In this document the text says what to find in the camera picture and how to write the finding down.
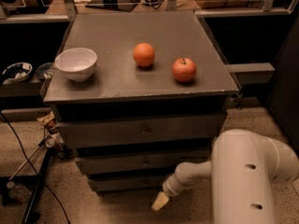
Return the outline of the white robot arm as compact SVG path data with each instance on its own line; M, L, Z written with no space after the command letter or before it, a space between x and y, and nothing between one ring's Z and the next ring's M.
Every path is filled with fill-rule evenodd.
M214 224L277 224L272 184L298 178L299 160L288 145L257 133L232 129L214 142L211 158L183 162L163 182L151 209L210 179Z

